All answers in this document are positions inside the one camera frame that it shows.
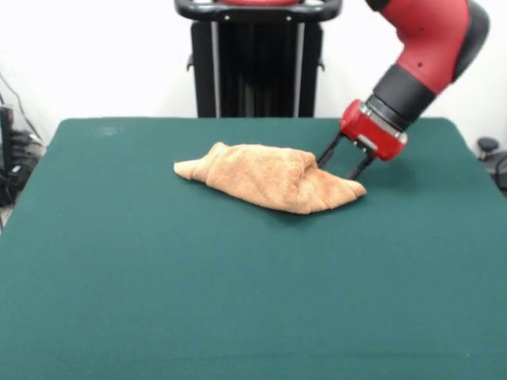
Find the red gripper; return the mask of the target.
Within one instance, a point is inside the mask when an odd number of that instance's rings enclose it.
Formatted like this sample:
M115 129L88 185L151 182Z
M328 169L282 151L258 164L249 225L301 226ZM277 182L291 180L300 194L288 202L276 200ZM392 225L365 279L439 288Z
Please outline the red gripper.
M408 141L405 132L393 128L360 100L353 101L339 122L340 132L317 159L318 167L324 167L333 157L335 148L345 136L369 154L345 177L356 180L375 158L390 161L400 154Z

